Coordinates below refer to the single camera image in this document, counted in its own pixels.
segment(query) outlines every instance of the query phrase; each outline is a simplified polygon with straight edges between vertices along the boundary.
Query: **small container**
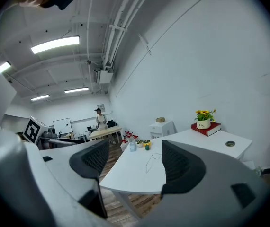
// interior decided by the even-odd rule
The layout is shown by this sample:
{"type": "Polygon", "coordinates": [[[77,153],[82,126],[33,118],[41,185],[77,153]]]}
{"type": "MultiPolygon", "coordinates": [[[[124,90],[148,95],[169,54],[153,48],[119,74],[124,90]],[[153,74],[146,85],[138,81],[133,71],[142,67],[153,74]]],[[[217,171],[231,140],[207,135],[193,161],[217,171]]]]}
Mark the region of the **small container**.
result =
{"type": "Polygon", "coordinates": [[[132,135],[130,135],[130,134],[127,136],[126,139],[127,139],[129,142],[133,142],[133,140],[134,140],[133,137],[132,137],[132,135]]]}
{"type": "Polygon", "coordinates": [[[136,144],[138,147],[142,147],[142,146],[144,146],[143,142],[144,142],[143,140],[137,140],[136,144]]]}
{"type": "Polygon", "coordinates": [[[151,149],[152,143],[151,143],[150,140],[145,140],[145,141],[143,142],[143,145],[145,146],[145,149],[146,149],[146,150],[150,150],[150,149],[151,149]]]}
{"type": "Polygon", "coordinates": [[[127,140],[123,140],[122,141],[122,144],[120,145],[122,152],[125,151],[125,149],[128,146],[128,144],[129,144],[129,141],[127,141],[127,140]]]}
{"type": "Polygon", "coordinates": [[[134,137],[133,137],[133,133],[129,133],[128,135],[131,135],[131,138],[132,138],[132,139],[134,139],[134,137]]]}
{"type": "Polygon", "coordinates": [[[133,151],[136,151],[136,148],[137,148],[137,145],[135,142],[131,142],[130,143],[130,151],[133,152],[133,151]]]}

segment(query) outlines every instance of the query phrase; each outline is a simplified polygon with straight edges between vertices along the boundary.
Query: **white cabinet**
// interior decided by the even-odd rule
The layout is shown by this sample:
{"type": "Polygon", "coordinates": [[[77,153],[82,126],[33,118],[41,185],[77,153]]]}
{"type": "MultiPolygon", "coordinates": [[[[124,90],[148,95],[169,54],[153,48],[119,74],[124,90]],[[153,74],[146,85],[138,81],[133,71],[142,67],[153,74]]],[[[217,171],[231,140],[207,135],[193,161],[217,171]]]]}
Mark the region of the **white cabinet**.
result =
{"type": "Polygon", "coordinates": [[[162,123],[153,123],[149,126],[151,139],[160,138],[175,134],[173,121],[168,120],[162,123]]]}

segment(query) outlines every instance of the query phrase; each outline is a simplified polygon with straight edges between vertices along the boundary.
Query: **cable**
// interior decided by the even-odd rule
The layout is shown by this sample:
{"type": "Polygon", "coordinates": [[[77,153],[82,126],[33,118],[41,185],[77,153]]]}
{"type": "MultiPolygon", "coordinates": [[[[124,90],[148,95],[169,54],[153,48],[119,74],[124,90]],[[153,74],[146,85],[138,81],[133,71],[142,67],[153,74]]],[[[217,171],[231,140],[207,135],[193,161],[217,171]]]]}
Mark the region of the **cable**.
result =
{"type": "Polygon", "coordinates": [[[68,33],[70,33],[71,29],[69,29],[69,31],[67,33],[65,33],[63,36],[59,37],[59,38],[62,38],[64,37],[65,35],[67,35],[68,33]]]}
{"type": "Polygon", "coordinates": [[[6,74],[8,77],[12,78],[14,81],[18,82],[20,85],[22,85],[23,87],[25,87],[27,90],[31,91],[32,93],[38,95],[38,93],[34,92],[33,90],[29,89],[27,86],[23,85],[20,81],[18,81],[17,79],[15,79],[14,77],[12,77],[11,75],[9,75],[8,73],[4,73],[6,74]]]}
{"type": "Polygon", "coordinates": [[[160,157],[161,157],[161,154],[159,154],[159,153],[153,153],[153,154],[151,155],[150,159],[148,160],[148,162],[147,162],[146,165],[145,165],[145,173],[148,173],[149,170],[152,168],[152,166],[151,166],[151,167],[148,169],[148,164],[149,164],[150,160],[151,160],[152,158],[154,158],[155,160],[159,160],[160,157]]]}

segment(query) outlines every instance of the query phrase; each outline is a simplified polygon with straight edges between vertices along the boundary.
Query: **whiteboard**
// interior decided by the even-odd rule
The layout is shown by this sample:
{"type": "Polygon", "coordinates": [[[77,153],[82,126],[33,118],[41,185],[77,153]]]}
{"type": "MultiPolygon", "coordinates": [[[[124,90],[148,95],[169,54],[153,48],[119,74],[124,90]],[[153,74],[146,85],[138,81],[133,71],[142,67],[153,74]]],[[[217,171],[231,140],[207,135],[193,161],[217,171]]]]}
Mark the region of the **whiteboard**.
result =
{"type": "Polygon", "coordinates": [[[71,121],[70,118],[60,119],[53,121],[56,134],[61,132],[62,134],[72,133],[71,121]]]}

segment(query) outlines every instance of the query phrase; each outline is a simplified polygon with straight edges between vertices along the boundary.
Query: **white table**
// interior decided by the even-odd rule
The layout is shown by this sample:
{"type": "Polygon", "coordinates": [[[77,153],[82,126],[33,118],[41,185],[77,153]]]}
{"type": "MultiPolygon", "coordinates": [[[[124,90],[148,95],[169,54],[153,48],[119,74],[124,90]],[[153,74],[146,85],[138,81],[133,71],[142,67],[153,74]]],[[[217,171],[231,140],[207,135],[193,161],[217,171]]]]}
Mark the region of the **white table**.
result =
{"type": "MultiPolygon", "coordinates": [[[[53,163],[56,161],[57,157],[55,156],[58,156],[60,154],[57,153],[54,154],[52,153],[50,155],[46,154],[51,156],[53,160],[45,163],[41,157],[41,155],[44,155],[41,154],[44,151],[39,152],[37,146],[33,143],[25,142],[24,144],[27,149],[30,167],[34,179],[36,181],[36,184],[41,194],[43,195],[44,199],[46,200],[47,204],[49,205],[57,226],[69,227],[71,226],[71,223],[73,223],[73,226],[75,227],[112,226],[106,220],[98,218],[95,214],[93,214],[92,212],[86,210],[83,206],[81,206],[75,199],[75,196],[77,196],[77,189],[75,190],[75,193],[73,193],[72,191],[73,189],[70,189],[69,186],[65,186],[65,184],[62,184],[62,182],[59,181],[60,177],[59,178],[58,176],[56,177],[58,172],[57,171],[54,172],[53,170],[51,170],[53,169],[53,167],[50,167],[50,165],[52,165],[52,161],[53,163]]],[[[77,146],[81,148],[80,145],[69,146],[65,148],[72,149],[73,147],[77,146]]],[[[62,150],[65,148],[59,148],[54,150],[62,152],[62,150]]]]}
{"type": "Polygon", "coordinates": [[[137,148],[135,152],[130,152],[128,146],[99,185],[111,190],[122,205],[137,219],[141,219],[142,216],[132,205],[128,194],[159,194],[166,183],[165,169],[160,155],[162,140],[186,143],[220,152],[236,159],[240,159],[252,143],[252,140],[224,131],[218,131],[207,137],[190,129],[151,140],[152,146],[149,151],[142,147],[137,148]],[[230,140],[236,143],[235,146],[227,147],[225,145],[230,140]],[[151,158],[153,153],[155,153],[155,158],[159,157],[159,159],[151,158]]]}
{"type": "Polygon", "coordinates": [[[122,128],[118,127],[118,126],[114,126],[114,127],[108,128],[106,130],[95,131],[89,136],[89,138],[92,140],[92,139],[96,139],[96,138],[99,138],[99,137],[102,137],[102,136],[106,136],[106,135],[109,135],[109,134],[116,133],[117,140],[118,140],[118,143],[119,143],[120,141],[119,141],[119,137],[118,137],[118,133],[117,133],[119,131],[120,131],[120,134],[121,134],[121,138],[123,139],[122,128]]]}
{"type": "Polygon", "coordinates": [[[45,164],[58,183],[75,199],[80,200],[87,191],[96,189],[96,181],[79,176],[69,164],[70,157],[83,149],[100,142],[90,141],[78,145],[66,146],[56,149],[41,150],[41,157],[51,157],[45,164]]]}

